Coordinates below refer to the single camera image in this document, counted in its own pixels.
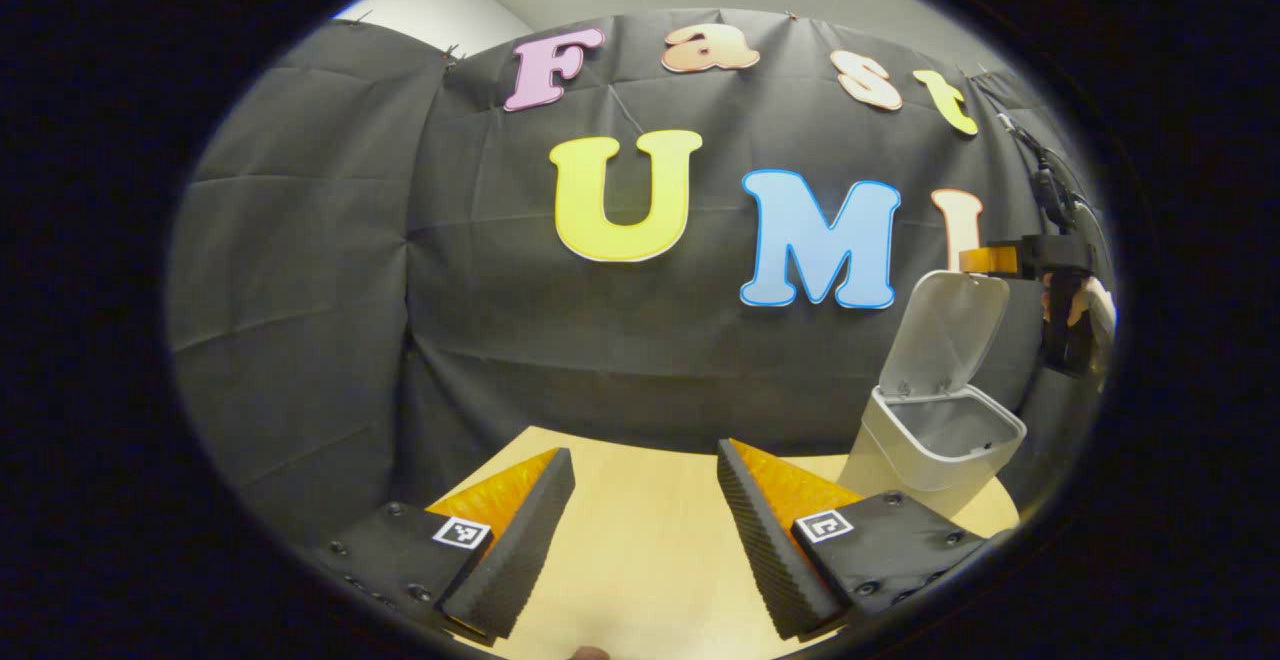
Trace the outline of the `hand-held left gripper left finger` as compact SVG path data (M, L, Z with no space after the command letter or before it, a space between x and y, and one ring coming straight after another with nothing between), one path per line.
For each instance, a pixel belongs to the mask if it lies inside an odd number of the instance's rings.
M571 452L550 449L429 508L388 501L310 556L393 618L492 646L511 636L573 490Z

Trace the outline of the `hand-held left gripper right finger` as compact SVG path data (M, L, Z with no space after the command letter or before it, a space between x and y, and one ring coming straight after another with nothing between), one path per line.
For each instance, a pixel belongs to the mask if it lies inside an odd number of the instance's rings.
M997 544L901 490L863 498L735 437L718 443L717 478L783 640L861 624Z

